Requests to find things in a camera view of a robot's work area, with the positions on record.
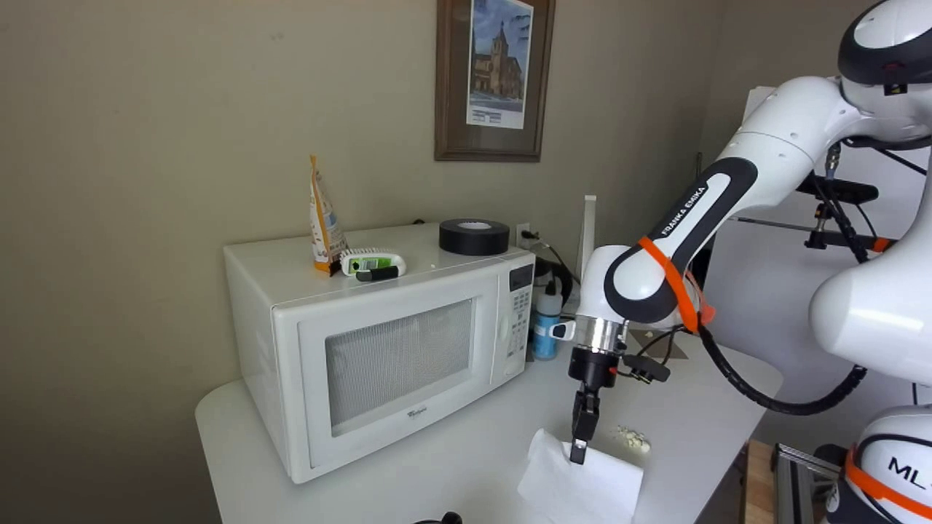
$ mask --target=white table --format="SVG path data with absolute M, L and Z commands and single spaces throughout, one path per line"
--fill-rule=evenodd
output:
M 622 378 L 603 391 L 599 435 L 634 427 L 653 445 L 638 524 L 695 522 L 763 417 L 695 337 L 674 344 L 687 359 L 669 362 L 669 381 Z M 753 386 L 776 392 L 773 368 L 724 354 Z M 568 436 L 577 381 L 565 362 L 568 350 L 533 362 L 472 407 L 303 485 L 284 477 L 242 381 L 229 381 L 195 411 L 219 513 L 224 524 L 414 524 L 447 510 L 466 524 L 533 522 L 516 485 L 536 427 Z

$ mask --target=tape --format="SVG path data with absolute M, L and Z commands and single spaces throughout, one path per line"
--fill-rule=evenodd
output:
M 440 221 L 440 248 L 466 255 L 495 255 L 510 244 L 507 225 L 484 219 Z

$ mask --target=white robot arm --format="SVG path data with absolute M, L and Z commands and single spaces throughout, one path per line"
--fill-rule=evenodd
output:
M 571 375 L 578 378 L 574 464 L 584 459 L 596 427 L 596 391 L 615 385 L 625 327 L 683 311 L 671 280 L 734 213 L 779 203 L 842 139 L 891 148 L 932 139 L 928 0 L 886 0 L 855 18 L 842 39 L 839 71 L 839 79 L 779 84 L 638 248 L 607 244 L 587 255 L 571 359 Z M 923 385 L 932 381 L 932 301 L 923 296 L 932 288 L 928 193 L 925 184 L 915 228 L 894 251 L 830 280 L 810 308 L 826 352 Z M 932 442 L 916 459 L 932 475 Z

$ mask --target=microwave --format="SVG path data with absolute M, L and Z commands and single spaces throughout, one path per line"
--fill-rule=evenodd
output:
M 312 272 L 312 239 L 224 248 L 242 381 L 294 483 L 398 442 L 524 372 L 533 254 L 440 251 L 436 225 L 350 229 L 395 280 Z

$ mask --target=picture frame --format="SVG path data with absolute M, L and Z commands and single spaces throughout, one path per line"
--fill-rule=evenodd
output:
M 433 161 L 537 162 L 555 0 L 436 0 Z

